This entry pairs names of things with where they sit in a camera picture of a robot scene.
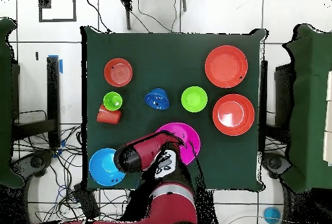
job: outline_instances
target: green tablecloth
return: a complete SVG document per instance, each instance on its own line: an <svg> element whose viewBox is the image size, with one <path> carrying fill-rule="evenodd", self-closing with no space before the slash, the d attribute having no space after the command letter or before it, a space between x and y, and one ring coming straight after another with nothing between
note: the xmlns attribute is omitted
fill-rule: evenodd
<svg viewBox="0 0 332 224"><path fill-rule="evenodd" d="M88 49L88 158L99 149L120 145L156 131L169 122L184 122L200 136L198 154L207 188L258 191L257 106L259 102L259 48L264 29L252 34L102 34L85 27ZM218 88L206 77L204 63L208 54L220 45L233 45L246 55L248 73L234 88ZM133 69L130 83L110 86L104 78L104 67L113 58L124 58ZM181 94L189 86L201 86L208 102L203 111L187 112L181 105ZM144 102L154 88L166 90L170 101L167 110L155 110ZM117 125L98 123L97 113L102 98L110 91L123 97L121 119ZM255 108L252 128L240 136L227 136L217 130L212 110L219 98L229 93L247 97ZM192 178L195 162L189 164ZM127 174L112 188L135 188L139 175ZM98 185L88 174L88 188Z"/></svg>

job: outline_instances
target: green bowl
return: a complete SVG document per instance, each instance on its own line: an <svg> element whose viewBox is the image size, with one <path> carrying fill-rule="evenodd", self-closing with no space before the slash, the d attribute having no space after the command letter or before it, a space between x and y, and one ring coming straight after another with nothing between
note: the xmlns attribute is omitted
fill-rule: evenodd
<svg viewBox="0 0 332 224"><path fill-rule="evenodd" d="M183 92L181 103L189 112L199 112L205 108L208 103L208 95L203 88L191 86Z"/></svg>
<svg viewBox="0 0 332 224"><path fill-rule="evenodd" d="M122 97L117 92L108 92L103 101L105 108L111 111L118 110L122 105Z"/></svg>

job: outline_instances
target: pink plate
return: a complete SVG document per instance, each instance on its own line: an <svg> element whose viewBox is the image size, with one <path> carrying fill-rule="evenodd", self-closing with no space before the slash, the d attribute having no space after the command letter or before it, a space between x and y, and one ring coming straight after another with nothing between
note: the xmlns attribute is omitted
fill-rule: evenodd
<svg viewBox="0 0 332 224"><path fill-rule="evenodd" d="M196 155L200 151L200 137L196 130L185 123L168 123L156 132L159 131L169 131L184 141L187 147L180 146L180 155L185 165L188 165L195 158L190 142L194 145Z"/></svg>

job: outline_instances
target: orange plate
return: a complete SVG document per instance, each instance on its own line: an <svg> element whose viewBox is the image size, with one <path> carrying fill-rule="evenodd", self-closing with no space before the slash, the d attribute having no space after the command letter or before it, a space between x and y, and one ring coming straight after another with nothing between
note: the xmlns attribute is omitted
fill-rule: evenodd
<svg viewBox="0 0 332 224"><path fill-rule="evenodd" d="M219 88L232 88L246 76L248 62L243 52L231 45L222 45L210 52L205 62L207 78Z"/></svg>
<svg viewBox="0 0 332 224"><path fill-rule="evenodd" d="M132 67L125 59L116 58L106 64L104 76L112 86L125 86L132 79Z"/></svg>
<svg viewBox="0 0 332 224"><path fill-rule="evenodd" d="M254 122L255 111L252 103L239 94L228 94L215 104L212 113L216 128L227 135L245 133Z"/></svg>

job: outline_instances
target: blue bowl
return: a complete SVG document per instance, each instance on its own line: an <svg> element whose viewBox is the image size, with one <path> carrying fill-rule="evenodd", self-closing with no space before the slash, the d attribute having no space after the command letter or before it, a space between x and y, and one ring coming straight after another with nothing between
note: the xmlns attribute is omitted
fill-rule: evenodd
<svg viewBox="0 0 332 224"><path fill-rule="evenodd" d="M169 98L165 90L155 88L150 93L146 94L145 102L156 110L165 110L169 108Z"/></svg>
<svg viewBox="0 0 332 224"><path fill-rule="evenodd" d="M277 224L280 216L281 214L277 208L269 207L264 210L264 218L268 224Z"/></svg>
<svg viewBox="0 0 332 224"><path fill-rule="evenodd" d="M90 159L90 175L100 185L113 186L125 177L114 164L114 153L115 149L100 149Z"/></svg>

